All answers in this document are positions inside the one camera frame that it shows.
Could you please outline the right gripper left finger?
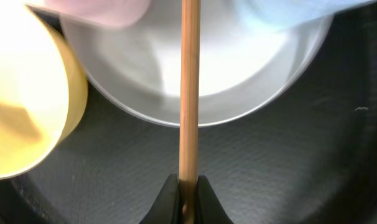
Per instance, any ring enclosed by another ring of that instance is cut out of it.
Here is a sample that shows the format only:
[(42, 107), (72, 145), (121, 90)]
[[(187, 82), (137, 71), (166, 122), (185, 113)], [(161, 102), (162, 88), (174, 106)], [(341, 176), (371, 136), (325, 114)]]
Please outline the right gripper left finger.
[(176, 174), (168, 176), (152, 207), (140, 224), (178, 224), (180, 190)]

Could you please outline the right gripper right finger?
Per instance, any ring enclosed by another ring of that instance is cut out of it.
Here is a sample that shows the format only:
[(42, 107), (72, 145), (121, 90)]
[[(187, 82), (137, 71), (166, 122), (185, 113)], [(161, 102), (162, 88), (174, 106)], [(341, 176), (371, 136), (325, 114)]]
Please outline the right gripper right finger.
[(196, 224), (233, 224), (204, 175), (197, 180)]

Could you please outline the yellow bowl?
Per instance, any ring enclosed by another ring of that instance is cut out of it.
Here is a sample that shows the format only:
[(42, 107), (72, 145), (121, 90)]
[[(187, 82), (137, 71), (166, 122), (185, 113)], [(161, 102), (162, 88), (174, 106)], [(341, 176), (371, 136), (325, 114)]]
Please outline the yellow bowl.
[(78, 125), (88, 82), (62, 35), (0, 1), (0, 179), (40, 164)]

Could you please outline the wooden chopstick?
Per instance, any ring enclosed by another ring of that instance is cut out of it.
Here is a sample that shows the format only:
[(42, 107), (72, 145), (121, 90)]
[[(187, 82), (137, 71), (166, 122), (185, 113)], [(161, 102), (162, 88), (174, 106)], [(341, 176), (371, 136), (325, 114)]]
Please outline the wooden chopstick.
[(201, 0), (182, 1), (179, 184), (181, 222), (195, 223), (198, 173), (198, 92)]

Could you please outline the pink plastic cup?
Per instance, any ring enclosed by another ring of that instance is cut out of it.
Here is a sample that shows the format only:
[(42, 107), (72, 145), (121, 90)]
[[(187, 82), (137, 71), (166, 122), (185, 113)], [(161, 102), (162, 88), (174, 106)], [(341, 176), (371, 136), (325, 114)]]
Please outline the pink plastic cup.
[(45, 0), (47, 9), (105, 27), (127, 27), (146, 13), (151, 0)]

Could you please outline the blue plastic cup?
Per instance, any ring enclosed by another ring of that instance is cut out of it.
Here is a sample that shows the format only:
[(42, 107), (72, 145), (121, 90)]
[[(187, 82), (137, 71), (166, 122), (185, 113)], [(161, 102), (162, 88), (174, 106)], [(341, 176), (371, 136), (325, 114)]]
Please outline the blue plastic cup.
[(252, 30), (269, 32), (295, 27), (374, 0), (234, 0), (242, 23)]

